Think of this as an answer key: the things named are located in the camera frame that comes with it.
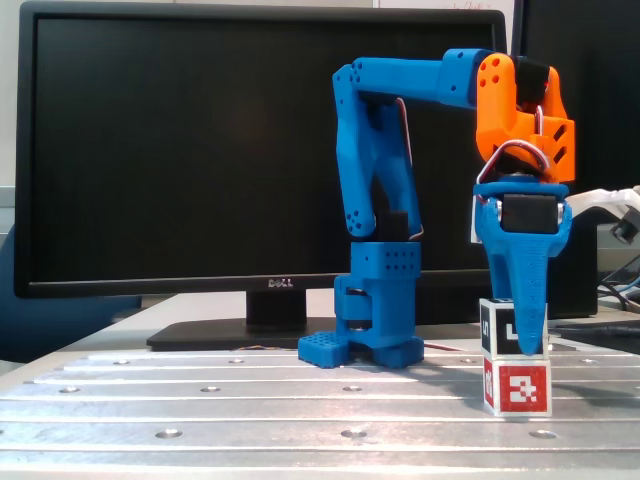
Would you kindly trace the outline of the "orange gripper with servo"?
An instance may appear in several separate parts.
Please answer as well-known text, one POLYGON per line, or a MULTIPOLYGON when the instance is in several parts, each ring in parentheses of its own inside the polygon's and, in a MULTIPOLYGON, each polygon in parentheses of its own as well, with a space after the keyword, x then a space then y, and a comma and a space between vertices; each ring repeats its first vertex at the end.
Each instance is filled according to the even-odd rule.
POLYGON ((543 340, 549 260, 565 247, 575 179, 575 123, 557 70, 493 53, 476 76, 476 142, 485 161, 473 191, 473 230, 486 252, 495 299, 513 302, 520 351, 543 340))

